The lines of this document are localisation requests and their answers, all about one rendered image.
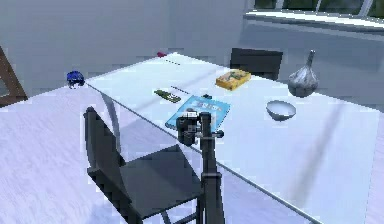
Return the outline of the black chair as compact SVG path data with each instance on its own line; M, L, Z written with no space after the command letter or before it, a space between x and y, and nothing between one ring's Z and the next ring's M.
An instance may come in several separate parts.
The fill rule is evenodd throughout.
M165 224L203 224L201 182L178 145L127 162L94 108L86 109L84 119L87 173L128 224L156 214ZM167 211L192 200L196 211L171 222Z
M270 80L277 80L282 61L282 52L233 48L230 68L240 69Z

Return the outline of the blue round object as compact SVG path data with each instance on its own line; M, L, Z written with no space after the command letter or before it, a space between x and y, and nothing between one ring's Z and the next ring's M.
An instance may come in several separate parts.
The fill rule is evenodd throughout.
M70 88L73 88L75 85L83 86L85 79L81 72L74 70L67 74L67 83Z

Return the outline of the green remote control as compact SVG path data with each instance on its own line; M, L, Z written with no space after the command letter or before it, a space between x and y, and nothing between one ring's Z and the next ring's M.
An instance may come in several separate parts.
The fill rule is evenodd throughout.
M169 102L172 102L172 103L178 103L181 100L181 98L179 96L174 95L174 94L167 92L167 91L164 91L164 90L158 89L158 90L155 90L154 93L157 94L158 96L160 96L161 98L163 98Z

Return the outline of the grey vase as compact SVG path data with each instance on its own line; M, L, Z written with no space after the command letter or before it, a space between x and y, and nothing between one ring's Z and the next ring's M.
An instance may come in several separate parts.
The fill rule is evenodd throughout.
M311 50L306 64L288 77L288 90L295 97L308 97L318 87L319 80L312 70L314 56L315 51Z

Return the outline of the blue book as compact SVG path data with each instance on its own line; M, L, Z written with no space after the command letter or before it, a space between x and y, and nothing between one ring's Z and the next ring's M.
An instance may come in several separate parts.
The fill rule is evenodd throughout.
M211 131L215 132L220 127L229 110L230 105L228 103L192 95L167 120L165 126L175 130L176 119L185 113L190 111L196 111L197 113L209 112L211 114Z

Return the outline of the grey bowl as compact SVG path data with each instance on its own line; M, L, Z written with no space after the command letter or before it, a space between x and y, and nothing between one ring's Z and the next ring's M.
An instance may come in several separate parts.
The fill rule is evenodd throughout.
M266 110L275 121L285 121L296 115L296 108L292 104L281 100L268 102Z

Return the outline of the window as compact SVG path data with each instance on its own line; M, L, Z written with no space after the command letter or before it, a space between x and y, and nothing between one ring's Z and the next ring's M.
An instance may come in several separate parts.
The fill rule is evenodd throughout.
M252 0L255 11L384 19L384 0Z

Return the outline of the white table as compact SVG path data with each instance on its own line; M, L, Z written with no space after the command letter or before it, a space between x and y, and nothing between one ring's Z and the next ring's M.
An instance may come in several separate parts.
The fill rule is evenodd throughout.
M87 83L159 127L179 106L157 96L154 91L158 89L182 100L208 94L230 104L221 125L225 135L216 143L220 163L323 224L368 224L379 111L318 93L297 98L285 85L260 77L227 91L215 84L226 71L219 65L172 53ZM272 100L292 104L296 115L285 121L273 120L266 110Z

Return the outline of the yellow book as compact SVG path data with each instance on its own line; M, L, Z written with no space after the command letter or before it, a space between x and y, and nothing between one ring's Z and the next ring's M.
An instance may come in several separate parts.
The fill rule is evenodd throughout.
M231 69L218 77L215 84L221 88L233 91L251 79L249 72L240 69Z

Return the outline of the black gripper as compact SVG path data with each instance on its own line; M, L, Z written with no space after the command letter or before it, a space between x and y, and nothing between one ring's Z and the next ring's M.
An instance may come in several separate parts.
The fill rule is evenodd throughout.
M197 119L195 117L178 117L176 119L178 141L185 146L196 142Z

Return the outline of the brown wooden frame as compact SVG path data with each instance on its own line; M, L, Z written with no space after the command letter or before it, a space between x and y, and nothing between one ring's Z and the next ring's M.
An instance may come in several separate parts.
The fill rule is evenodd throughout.
M20 84L10 62L0 46L0 80L9 91L7 95L0 96L0 107L5 107L28 99L22 85Z

